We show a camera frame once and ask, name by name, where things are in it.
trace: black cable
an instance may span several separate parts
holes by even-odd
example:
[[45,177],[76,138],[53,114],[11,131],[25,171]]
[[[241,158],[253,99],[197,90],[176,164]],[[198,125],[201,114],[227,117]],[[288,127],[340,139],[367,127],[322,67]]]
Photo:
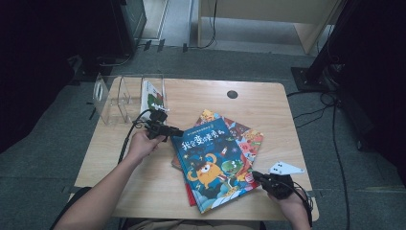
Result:
[[99,63],[99,66],[102,67],[114,67],[114,66],[120,66],[126,64],[130,59],[132,58],[132,55],[129,55],[128,58],[120,63],[114,63],[114,64],[104,64],[104,63]]
[[305,191],[305,189],[302,188],[302,186],[300,186],[298,183],[294,182],[294,183],[295,183],[296,185],[298,185],[299,188],[304,192],[304,195],[305,195],[305,199],[304,199],[304,198],[302,197],[302,195],[299,194],[299,192],[298,192],[295,188],[292,188],[292,187],[289,186],[288,184],[283,183],[283,182],[281,182],[281,181],[279,181],[279,180],[276,180],[276,179],[272,179],[272,180],[273,180],[274,182],[280,183],[280,184],[282,184],[283,186],[285,186],[286,188],[290,189],[293,193],[295,193],[295,194],[299,197],[299,199],[302,201],[302,203],[303,203],[303,205],[304,205],[304,208],[305,208],[305,210],[306,210],[306,212],[307,212],[308,224],[310,225],[310,227],[313,227],[313,216],[311,215],[311,211],[313,210],[313,201],[308,198],[307,192]]
[[348,191],[347,191],[347,180],[346,180],[346,176],[344,174],[343,163],[341,162],[341,157],[340,157],[340,154],[338,153],[337,142],[335,140],[335,111],[336,111],[336,107],[337,107],[337,105],[334,106],[334,110],[333,110],[333,113],[332,113],[332,140],[333,140],[333,144],[334,144],[335,153],[337,155],[338,164],[340,165],[341,176],[343,178],[344,197],[345,197],[345,200],[346,200],[346,208],[347,208],[347,227],[346,227],[346,229],[350,230],[350,206],[349,206],[349,194],[348,194]]
[[119,157],[119,162],[118,162],[118,164],[120,164],[120,162],[122,162],[122,160],[123,160],[124,153],[125,153],[125,149],[126,149],[126,146],[127,146],[127,144],[128,144],[129,136],[131,135],[132,130],[134,129],[134,127],[136,127],[137,125],[139,125],[139,124],[141,123],[141,122],[140,122],[140,118],[141,118],[146,112],[151,112],[151,111],[153,111],[153,110],[152,110],[152,109],[146,109],[146,110],[144,110],[140,115],[138,115],[137,119],[135,119],[135,120],[132,122],[131,129],[129,130],[127,136],[125,137],[125,140],[124,140],[124,143],[123,143],[123,147],[122,147],[122,152],[120,153],[120,157]]
[[[332,103],[326,103],[326,102],[323,101],[323,96],[325,96],[325,95],[328,95],[328,96],[330,96],[330,97],[332,98]],[[317,117],[317,118],[315,118],[315,119],[313,119],[313,120],[311,120],[311,121],[308,121],[308,122],[306,122],[306,123],[304,123],[304,124],[302,124],[302,125],[300,125],[300,126],[296,126],[296,128],[307,126],[307,125],[309,125],[310,123],[313,123],[313,122],[315,122],[315,121],[321,119],[321,118],[323,117],[323,115],[324,115],[326,109],[335,105],[335,99],[334,99],[331,95],[329,95],[329,93],[322,93],[322,94],[320,95],[320,101],[322,102],[322,104],[325,105],[325,107],[320,108],[320,109],[317,109],[317,110],[312,111],[312,112],[307,112],[307,113],[300,114],[300,115],[294,117],[293,119],[297,119],[297,118],[299,118],[299,117],[301,117],[301,116],[304,116],[304,115],[311,115],[311,114],[314,114],[314,113],[319,112],[319,111],[322,111],[322,114],[320,114],[319,117]]]
[[213,26],[212,26],[212,28],[213,28],[213,35],[212,35],[212,39],[209,41],[209,43],[208,43],[207,45],[205,45],[205,46],[203,46],[203,47],[197,46],[197,47],[189,47],[189,48],[191,48],[191,49],[206,49],[206,48],[210,47],[210,46],[213,44],[213,42],[215,42],[215,18],[216,18],[216,15],[217,15],[217,0],[215,0],[215,3],[214,3],[214,16],[213,16]]
[[[301,94],[301,93],[304,93],[304,92],[302,92],[302,91],[300,91],[300,92],[294,92],[294,93],[288,94],[287,96],[290,97],[290,96],[297,95],[297,94]],[[350,230],[350,205],[349,205],[349,195],[348,195],[348,190],[347,190],[347,180],[346,180],[346,176],[345,176],[345,174],[344,174],[343,163],[342,163],[342,161],[341,161],[341,157],[340,157],[340,154],[339,154],[339,152],[338,152],[337,142],[336,142],[336,138],[335,138],[335,115],[336,115],[336,109],[337,109],[338,101],[337,101],[337,99],[335,99],[330,93],[333,93],[333,92],[327,92],[327,93],[323,93],[323,94],[320,95],[320,101],[321,101],[322,104],[325,105],[324,108],[318,109],[318,110],[316,110],[316,111],[314,111],[314,112],[304,113],[304,114],[298,115],[298,116],[296,116],[296,118],[298,118],[298,117],[300,117],[300,116],[302,116],[302,115],[312,114],[312,113],[318,112],[318,111],[320,111],[320,110],[323,110],[323,112],[324,112],[326,108],[333,106],[333,114],[332,114],[332,140],[333,140],[333,145],[334,145],[335,153],[336,153],[336,155],[337,155],[338,164],[339,164],[339,166],[340,166],[341,176],[342,176],[342,179],[343,179],[344,196],[345,196],[346,208],[347,208],[347,212],[346,212],[346,215],[347,215],[347,227],[346,227],[346,229]],[[329,103],[325,102],[325,101],[323,100],[324,96],[329,96],[329,97],[332,99],[332,102],[329,102]],[[303,126],[305,126],[305,125],[307,125],[307,124],[309,124],[309,123],[311,123],[311,122],[314,122],[314,121],[317,120],[317,119],[314,119],[313,121],[310,121],[310,122],[308,122],[308,123],[306,123],[306,124],[304,124],[304,125],[301,125],[301,126],[299,126],[299,127],[303,127]]]

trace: forearm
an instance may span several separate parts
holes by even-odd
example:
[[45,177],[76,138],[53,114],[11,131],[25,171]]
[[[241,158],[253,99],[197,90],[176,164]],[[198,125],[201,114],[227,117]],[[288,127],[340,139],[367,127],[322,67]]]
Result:
[[102,229],[139,161],[123,160],[63,215],[56,229]]

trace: cartoon character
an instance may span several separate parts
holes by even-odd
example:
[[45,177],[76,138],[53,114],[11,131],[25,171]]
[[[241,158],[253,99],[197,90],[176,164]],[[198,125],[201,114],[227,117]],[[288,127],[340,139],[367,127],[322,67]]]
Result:
[[238,143],[238,145],[244,154],[247,152],[252,152],[252,153],[257,152],[255,147],[251,146],[248,142],[240,142],[240,143]]
[[215,157],[214,154],[208,153],[206,154],[206,157],[212,157],[213,162],[206,161],[202,162],[203,164],[196,165],[195,168],[198,169],[196,170],[197,177],[193,177],[192,172],[189,171],[188,179],[190,181],[199,180],[200,183],[204,184],[204,187],[206,189],[209,189],[209,184],[213,182],[215,179],[220,178],[220,180],[226,180],[227,176],[220,169],[220,167],[218,167],[215,164],[217,158]]
[[240,160],[228,160],[221,164],[221,170],[233,176],[237,174],[243,166],[244,164]]
[[233,135],[233,137],[236,140],[239,140],[239,141],[242,140],[243,134],[248,130],[249,130],[248,127],[243,126],[241,124],[236,124],[235,126],[230,127],[231,134]]
[[252,142],[260,142],[262,141],[263,138],[263,135],[260,132],[255,131],[253,129],[250,129],[247,132],[245,132],[243,136],[245,137],[245,139],[250,140]]
[[200,115],[200,116],[201,116],[201,119],[203,119],[206,122],[214,121],[214,119],[215,119],[214,113],[207,109],[205,109],[203,111],[202,115]]

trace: power cord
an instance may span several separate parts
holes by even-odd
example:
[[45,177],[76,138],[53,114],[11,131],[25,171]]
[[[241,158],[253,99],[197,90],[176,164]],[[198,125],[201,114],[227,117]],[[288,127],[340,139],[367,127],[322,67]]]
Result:
[[[302,91],[294,92],[294,93],[288,94],[287,97],[291,97],[293,95],[299,95],[299,94],[303,94],[303,93],[312,93],[312,92],[302,92]],[[332,113],[332,141],[333,141],[334,150],[335,150],[335,153],[336,153],[336,156],[337,156],[338,164],[339,164],[339,167],[340,167],[341,177],[342,177],[342,180],[343,180],[343,190],[344,190],[344,197],[345,197],[345,201],[346,201],[346,216],[347,216],[346,229],[350,230],[350,205],[349,205],[349,195],[348,195],[348,189],[347,189],[347,180],[346,180],[346,176],[344,174],[343,163],[341,161],[341,157],[340,157],[340,154],[339,154],[339,151],[338,151],[337,141],[336,141],[336,137],[335,137],[335,117],[336,117],[336,110],[337,110],[337,106],[339,105],[339,101],[337,99],[335,99],[333,96],[331,96],[330,93],[332,93],[332,92],[322,93],[320,95],[320,101],[322,102],[322,104],[325,105],[324,108],[318,109],[318,110],[313,111],[313,112],[300,114],[300,115],[296,116],[295,118],[298,118],[298,117],[301,117],[301,116],[304,116],[304,115],[308,115],[308,114],[313,114],[313,113],[316,113],[318,111],[323,111],[321,116],[319,116],[318,118],[313,119],[312,121],[307,122],[307,123],[299,126],[299,127],[303,127],[305,125],[308,125],[308,124],[320,119],[321,117],[323,117],[324,111],[328,107],[333,107],[333,113]],[[332,102],[330,102],[330,103],[325,102],[323,100],[324,95],[330,96],[330,98],[332,99]]]

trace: book cover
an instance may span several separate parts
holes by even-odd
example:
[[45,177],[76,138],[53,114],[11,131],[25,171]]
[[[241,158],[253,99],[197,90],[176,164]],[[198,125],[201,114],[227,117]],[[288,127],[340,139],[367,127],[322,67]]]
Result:
[[[164,97],[162,93],[149,80],[143,80],[143,89],[141,92],[141,110],[140,113],[147,109],[154,109],[155,105],[164,106]],[[145,113],[141,119],[148,120],[150,112]]]
[[[253,162],[258,154],[260,144],[263,141],[263,133],[254,130],[248,126],[242,125],[231,119],[221,116],[218,113],[214,113],[209,109],[204,109],[200,117],[198,118],[195,126],[211,122],[215,119],[223,119],[227,128],[232,133],[234,139],[239,145],[242,154],[245,156],[247,163],[252,166]],[[180,162],[177,155],[173,156],[171,164],[174,168],[181,170]]]
[[245,195],[258,187],[240,147],[222,119],[171,137],[173,146],[201,213]]

